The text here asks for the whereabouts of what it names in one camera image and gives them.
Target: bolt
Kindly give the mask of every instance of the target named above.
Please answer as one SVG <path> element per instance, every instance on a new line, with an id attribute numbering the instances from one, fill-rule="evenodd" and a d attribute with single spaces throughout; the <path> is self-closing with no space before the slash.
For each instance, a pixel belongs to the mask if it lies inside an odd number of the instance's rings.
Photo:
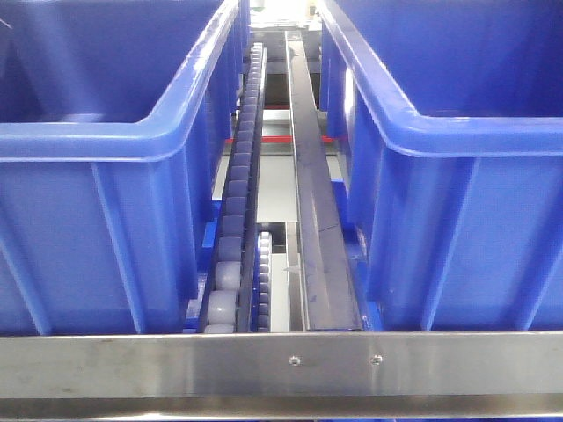
<path id="1" fill-rule="evenodd" d="M 384 357 L 381 354 L 374 354 L 372 357 L 369 358 L 369 363 L 372 365 L 379 365 L 383 361 L 384 361 Z"/>
<path id="2" fill-rule="evenodd" d="M 301 365 L 301 358 L 299 356 L 291 356 L 288 362 L 292 367 L 298 367 Z"/>

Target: black metal channel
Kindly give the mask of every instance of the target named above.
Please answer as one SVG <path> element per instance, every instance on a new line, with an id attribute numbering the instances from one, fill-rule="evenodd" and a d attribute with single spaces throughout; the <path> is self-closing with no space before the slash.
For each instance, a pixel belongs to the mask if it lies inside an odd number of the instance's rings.
<path id="1" fill-rule="evenodd" d="M 299 31 L 285 32 L 297 184 L 303 309 L 308 331 L 359 331 L 362 322 Z"/>
<path id="2" fill-rule="evenodd" d="M 241 263 L 236 332 L 251 331 L 252 309 L 258 306 L 253 303 L 254 267 L 258 236 L 256 213 L 267 51 L 262 44 L 255 43 L 250 56 L 223 189 L 213 258 L 201 302 L 198 332 L 203 332 L 208 324 L 208 301 L 211 292 L 216 288 L 218 262 Z"/>

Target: blue crate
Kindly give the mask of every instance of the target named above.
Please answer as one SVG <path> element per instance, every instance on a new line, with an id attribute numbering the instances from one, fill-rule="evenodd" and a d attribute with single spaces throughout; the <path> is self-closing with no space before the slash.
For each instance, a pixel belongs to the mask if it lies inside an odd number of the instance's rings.
<path id="1" fill-rule="evenodd" d="M 563 328 L 563 3 L 321 16 L 321 106 L 384 328 Z"/>
<path id="2" fill-rule="evenodd" d="M 0 3 L 0 335 L 181 331 L 230 137 L 238 11 Z"/>

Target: stainless steel bar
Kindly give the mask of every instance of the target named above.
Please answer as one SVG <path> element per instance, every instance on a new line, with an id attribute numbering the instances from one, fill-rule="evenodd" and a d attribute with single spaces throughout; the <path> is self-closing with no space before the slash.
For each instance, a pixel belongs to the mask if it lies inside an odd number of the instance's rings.
<path id="1" fill-rule="evenodd" d="M 189 397 L 23 399 L 0 402 L 12 420 L 306 420 L 561 416 L 563 395 L 416 397 Z"/>
<path id="2" fill-rule="evenodd" d="M 306 328 L 361 330 L 300 32 L 286 32 L 286 57 Z"/>
<path id="3" fill-rule="evenodd" d="M 0 420 L 563 416 L 563 331 L 0 338 Z"/>
<path id="4" fill-rule="evenodd" d="M 0 338 L 0 351 L 0 399 L 563 394 L 563 331 Z"/>

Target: metal guide rail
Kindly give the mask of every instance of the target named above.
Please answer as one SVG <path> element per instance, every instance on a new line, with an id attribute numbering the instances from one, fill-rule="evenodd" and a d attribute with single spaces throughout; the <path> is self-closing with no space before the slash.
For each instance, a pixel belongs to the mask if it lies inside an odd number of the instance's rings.
<path id="1" fill-rule="evenodd" d="M 306 86 L 303 48 L 298 33 L 287 40 L 289 83 L 301 90 Z M 320 139 L 314 127 L 302 129 L 317 125 L 316 120 L 299 119 L 308 112 L 296 113 L 309 99 L 293 94 L 299 155 L 311 147 L 301 142 Z M 308 141 L 305 133 L 311 134 Z M 303 172 L 299 158 L 296 175 L 303 188 L 320 173 Z M 323 171 L 316 164 L 311 165 Z M 304 191 L 298 196 L 303 218 Z M 297 265 L 308 253 L 308 240 L 301 236 L 298 241 L 294 223 L 284 229 L 290 264 Z M 301 260 L 306 265 L 309 258 Z M 349 291 L 350 285 L 348 279 L 325 282 L 327 300 L 315 308 L 310 275 L 289 276 L 295 332 L 0 338 L 0 419 L 563 415 L 563 331 L 359 332 L 354 331 L 356 305 L 348 295 L 352 324 L 333 326 L 344 331 L 298 332 L 319 328 L 321 315 L 335 321 L 342 309 L 333 305 L 342 297 L 333 294 Z"/>

